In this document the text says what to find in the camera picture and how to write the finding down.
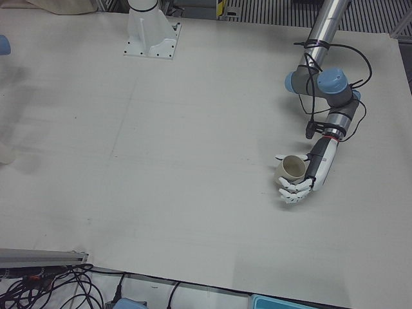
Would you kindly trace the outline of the white grey robot hand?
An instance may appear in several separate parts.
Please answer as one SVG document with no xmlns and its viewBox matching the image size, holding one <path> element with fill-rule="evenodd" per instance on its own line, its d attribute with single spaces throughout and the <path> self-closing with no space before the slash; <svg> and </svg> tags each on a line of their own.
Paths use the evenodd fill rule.
<svg viewBox="0 0 412 309">
<path fill-rule="evenodd" d="M 0 142 L 0 163 L 1 164 L 10 164 L 15 160 L 15 153 L 13 150 Z"/>
<path fill-rule="evenodd" d="M 303 179 L 300 182 L 278 177 L 281 199 L 289 203 L 297 203 L 312 191 L 318 191 L 328 176 L 337 151 L 339 141 L 332 136 L 321 137 L 307 154 L 297 155 L 298 159 L 308 163 Z"/>
</svg>

